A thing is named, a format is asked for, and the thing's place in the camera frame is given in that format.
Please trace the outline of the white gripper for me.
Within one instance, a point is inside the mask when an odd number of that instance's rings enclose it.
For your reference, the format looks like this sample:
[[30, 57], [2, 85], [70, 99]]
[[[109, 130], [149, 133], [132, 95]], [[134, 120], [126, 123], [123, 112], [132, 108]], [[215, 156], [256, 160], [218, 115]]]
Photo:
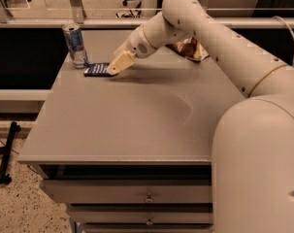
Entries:
[[110, 75], [116, 75], [121, 71], [131, 67], [135, 63], [135, 56], [138, 58], [147, 58], [156, 52], [151, 43], [147, 40], [144, 27], [137, 27], [115, 51], [116, 58], [110, 63], [107, 72]]

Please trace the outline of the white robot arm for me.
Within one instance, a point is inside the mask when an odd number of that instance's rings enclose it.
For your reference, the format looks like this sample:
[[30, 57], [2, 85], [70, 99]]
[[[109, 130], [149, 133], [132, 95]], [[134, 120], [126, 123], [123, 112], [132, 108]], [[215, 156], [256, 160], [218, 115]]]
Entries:
[[212, 141], [214, 233], [294, 233], [294, 68], [215, 21], [198, 0], [162, 11], [115, 51], [114, 75], [166, 44], [195, 37], [244, 96]]

